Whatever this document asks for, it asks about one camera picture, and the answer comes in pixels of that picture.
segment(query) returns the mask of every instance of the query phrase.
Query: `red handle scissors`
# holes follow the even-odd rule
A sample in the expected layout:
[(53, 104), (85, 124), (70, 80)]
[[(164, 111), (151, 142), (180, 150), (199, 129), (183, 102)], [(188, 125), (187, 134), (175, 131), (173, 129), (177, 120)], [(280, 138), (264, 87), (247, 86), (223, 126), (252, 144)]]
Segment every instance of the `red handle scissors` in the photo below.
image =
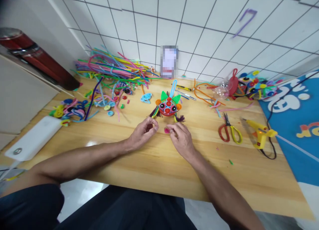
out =
[[(233, 138), (233, 141), (236, 143), (236, 144), (241, 144), (243, 142), (243, 137), (242, 137), (242, 134), (240, 133), (240, 131), (238, 129), (236, 129), (234, 126), (232, 126), (228, 120), (228, 115), (224, 113), (224, 117), (225, 117), (225, 121), (226, 123), (223, 124), (222, 126), (219, 127), (218, 129), (218, 133), (219, 133), (219, 136), (220, 138), (225, 141), (225, 142), (229, 142), (230, 141), (230, 137), (229, 137), (229, 133), (228, 133), (228, 126), (230, 127), (230, 131), (231, 131), (231, 135), (232, 135), (232, 138)], [(225, 139), (222, 135), (222, 129), (225, 129), (225, 132), (226, 132), (226, 136), (227, 138)], [(236, 137), (235, 137), (235, 132), (237, 132), (238, 136), (239, 136), (239, 140), (237, 141), (236, 140)]]

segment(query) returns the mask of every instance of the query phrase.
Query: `floor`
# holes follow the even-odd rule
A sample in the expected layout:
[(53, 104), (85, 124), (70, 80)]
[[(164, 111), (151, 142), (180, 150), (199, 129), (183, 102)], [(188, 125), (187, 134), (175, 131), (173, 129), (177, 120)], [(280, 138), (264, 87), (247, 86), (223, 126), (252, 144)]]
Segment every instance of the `floor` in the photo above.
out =
[[(15, 176), (21, 170), (14, 169), (6, 177)], [(8, 188), (14, 181), (1, 182), (0, 194)], [(62, 222), (70, 216), (79, 207), (94, 197), (97, 193), (108, 186), (99, 182), (75, 179), (67, 183), (61, 184), (61, 191), (64, 194), (64, 205), (58, 220)], [(228, 230), (228, 225), (219, 217), (211, 203), (185, 199), (186, 214), (192, 220), (198, 230)], [(256, 212), (262, 221), (266, 230), (302, 230), (298, 227), (294, 218), (269, 214), (264, 212)]]

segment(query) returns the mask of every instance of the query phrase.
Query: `hand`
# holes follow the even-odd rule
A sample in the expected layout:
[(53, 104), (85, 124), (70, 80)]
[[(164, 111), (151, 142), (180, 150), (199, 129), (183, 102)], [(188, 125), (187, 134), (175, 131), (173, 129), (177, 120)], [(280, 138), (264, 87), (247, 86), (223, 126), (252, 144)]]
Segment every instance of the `hand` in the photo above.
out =
[(170, 138), (179, 154), (185, 159), (191, 157), (196, 150), (193, 145), (192, 135), (187, 127), (182, 123), (168, 124), (166, 126), (170, 130)]
[(158, 122), (147, 117), (143, 122), (139, 123), (131, 136), (127, 139), (127, 146), (129, 151), (141, 148), (159, 129)]

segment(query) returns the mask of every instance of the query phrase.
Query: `person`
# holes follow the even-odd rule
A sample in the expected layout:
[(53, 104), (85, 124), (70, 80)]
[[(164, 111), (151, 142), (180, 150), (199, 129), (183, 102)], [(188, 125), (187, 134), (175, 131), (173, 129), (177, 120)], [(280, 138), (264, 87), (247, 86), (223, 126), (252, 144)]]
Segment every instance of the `person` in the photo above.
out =
[[(211, 203), (232, 230), (264, 230), (240, 193), (194, 148), (184, 124), (168, 124), (178, 153), (193, 167)], [(123, 141), (73, 149), (24, 173), (0, 198), (1, 229), (196, 229), (182, 198), (108, 186), (63, 222), (60, 184), (140, 149), (158, 130), (147, 117)]]

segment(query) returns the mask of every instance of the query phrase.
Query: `red thermos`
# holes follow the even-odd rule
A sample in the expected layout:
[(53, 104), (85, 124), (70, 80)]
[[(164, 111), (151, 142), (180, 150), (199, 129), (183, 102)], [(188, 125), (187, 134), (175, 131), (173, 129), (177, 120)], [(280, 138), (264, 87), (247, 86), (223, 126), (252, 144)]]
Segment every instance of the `red thermos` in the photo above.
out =
[(51, 83), (66, 90), (74, 90), (80, 86), (80, 82), (21, 30), (0, 28), (0, 44), (7, 48), (9, 53), (31, 65)]

